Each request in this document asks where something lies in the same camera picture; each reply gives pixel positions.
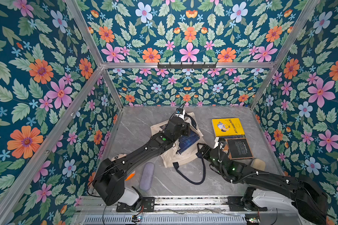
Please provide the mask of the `brown cover book barcode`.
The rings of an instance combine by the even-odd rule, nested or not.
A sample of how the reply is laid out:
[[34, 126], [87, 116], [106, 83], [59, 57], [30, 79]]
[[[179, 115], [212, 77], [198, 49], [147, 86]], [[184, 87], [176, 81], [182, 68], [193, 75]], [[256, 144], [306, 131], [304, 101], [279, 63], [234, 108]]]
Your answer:
[[241, 160], [254, 158], [251, 148], [246, 138], [226, 139], [224, 152], [228, 154], [229, 159]]

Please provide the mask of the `cream canvas tote bag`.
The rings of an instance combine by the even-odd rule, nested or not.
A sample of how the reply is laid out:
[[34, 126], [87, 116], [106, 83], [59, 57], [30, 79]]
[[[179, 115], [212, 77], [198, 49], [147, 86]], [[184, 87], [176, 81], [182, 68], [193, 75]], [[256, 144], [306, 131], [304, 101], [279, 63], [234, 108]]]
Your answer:
[[[189, 112], [185, 115], [185, 122], [190, 124], [189, 135], [195, 133], [200, 137], [200, 140], [197, 141], [195, 144], [193, 144], [188, 150], [186, 150], [182, 154], [176, 154], [176, 151], [178, 150], [178, 145], [179, 145], [179, 139], [178, 139], [177, 141], [174, 142], [173, 146], [169, 150], [162, 153], [160, 157], [162, 158], [163, 164], [166, 168], [172, 167], [181, 177], [183, 177], [189, 183], [193, 185], [201, 185], [205, 181], [205, 178], [206, 178], [206, 167], [205, 167], [204, 159], [202, 159], [198, 154], [197, 144], [205, 143], [203, 139], [203, 134], [198, 128], [195, 114], [193, 112], [191, 113]], [[203, 168], [202, 179], [199, 182], [190, 180], [179, 170], [180, 166], [188, 164], [197, 158], [201, 160], [202, 168]]]

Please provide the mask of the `yellow spine book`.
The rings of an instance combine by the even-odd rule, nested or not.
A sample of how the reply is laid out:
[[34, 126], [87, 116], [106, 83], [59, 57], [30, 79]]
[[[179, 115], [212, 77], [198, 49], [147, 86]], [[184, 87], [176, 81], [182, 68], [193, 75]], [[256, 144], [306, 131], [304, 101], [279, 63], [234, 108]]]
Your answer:
[[245, 131], [239, 118], [212, 119], [216, 137], [244, 136]]

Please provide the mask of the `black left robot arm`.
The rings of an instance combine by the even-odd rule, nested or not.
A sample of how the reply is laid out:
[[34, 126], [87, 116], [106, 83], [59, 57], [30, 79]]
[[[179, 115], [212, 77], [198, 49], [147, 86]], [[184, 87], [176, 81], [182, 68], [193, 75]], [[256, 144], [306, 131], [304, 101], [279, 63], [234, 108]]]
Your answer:
[[124, 195], [124, 181], [136, 167], [157, 157], [170, 148], [182, 136], [190, 133], [190, 124], [184, 116], [175, 115], [169, 119], [165, 129], [149, 139], [149, 141], [132, 153], [111, 161], [103, 160], [92, 181], [92, 186], [106, 205], [113, 205]]

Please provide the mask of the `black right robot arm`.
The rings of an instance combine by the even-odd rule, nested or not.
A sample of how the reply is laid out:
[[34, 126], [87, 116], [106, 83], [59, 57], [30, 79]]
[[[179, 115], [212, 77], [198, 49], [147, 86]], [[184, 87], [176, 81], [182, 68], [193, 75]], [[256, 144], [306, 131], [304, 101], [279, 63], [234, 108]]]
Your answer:
[[254, 185], [281, 194], [291, 199], [291, 205], [304, 219], [317, 225], [326, 224], [328, 197], [310, 177], [303, 174], [299, 177], [281, 176], [255, 169], [229, 159], [229, 154], [223, 151], [224, 146], [223, 139], [216, 148], [198, 143], [198, 156], [207, 160], [226, 182]]

